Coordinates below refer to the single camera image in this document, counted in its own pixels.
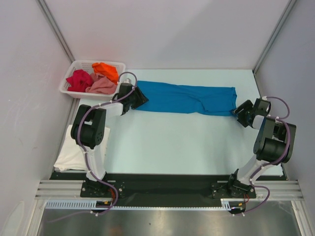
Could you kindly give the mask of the blue t-shirt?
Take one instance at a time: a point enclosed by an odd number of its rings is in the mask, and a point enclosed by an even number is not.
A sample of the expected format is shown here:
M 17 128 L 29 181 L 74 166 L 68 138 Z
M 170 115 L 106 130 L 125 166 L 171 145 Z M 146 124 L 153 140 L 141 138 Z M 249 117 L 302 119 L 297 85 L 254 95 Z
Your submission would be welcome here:
M 237 93 L 234 87 L 203 87 L 174 85 L 161 82 L 137 83 L 148 102 L 140 111 L 159 113 L 199 113 L 208 116 L 232 116 L 236 109 Z

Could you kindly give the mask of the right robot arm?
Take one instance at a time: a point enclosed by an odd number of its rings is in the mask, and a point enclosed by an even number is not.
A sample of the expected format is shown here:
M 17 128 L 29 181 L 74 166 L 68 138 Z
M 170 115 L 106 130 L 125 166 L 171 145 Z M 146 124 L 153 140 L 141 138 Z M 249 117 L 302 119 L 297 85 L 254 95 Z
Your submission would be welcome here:
M 270 99 L 282 102 L 287 114 L 284 117 L 271 116 Z M 288 104 L 275 96 L 264 96 L 254 103 L 246 100 L 233 114 L 243 127 L 258 130 L 253 146 L 253 157 L 243 167 L 230 175 L 226 185 L 233 198 L 246 196 L 254 191 L 254 182 L 268 169 L 290 160 L 293 152 L 296 125 L 285 122 L 290 115 Z

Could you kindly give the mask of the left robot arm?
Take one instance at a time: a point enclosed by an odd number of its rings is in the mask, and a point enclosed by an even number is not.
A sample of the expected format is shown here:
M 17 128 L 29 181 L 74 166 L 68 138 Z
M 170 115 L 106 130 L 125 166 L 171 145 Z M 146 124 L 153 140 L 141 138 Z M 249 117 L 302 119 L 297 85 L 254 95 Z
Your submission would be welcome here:
M 103 141 L 108 134 L 105 130 L 106 119 L 122 116 L 130 109 L 134 110 L 148 101 L 140 88 L 130 83 L 122 83 L 119 92 L 110 101 L 94 106 L 79 106 L 70 134 L 80 147 L 87 168 L 81 197 L 105 197 L 108 192 L 115 196 L 113 186 L 107 182 L 104 167 Z

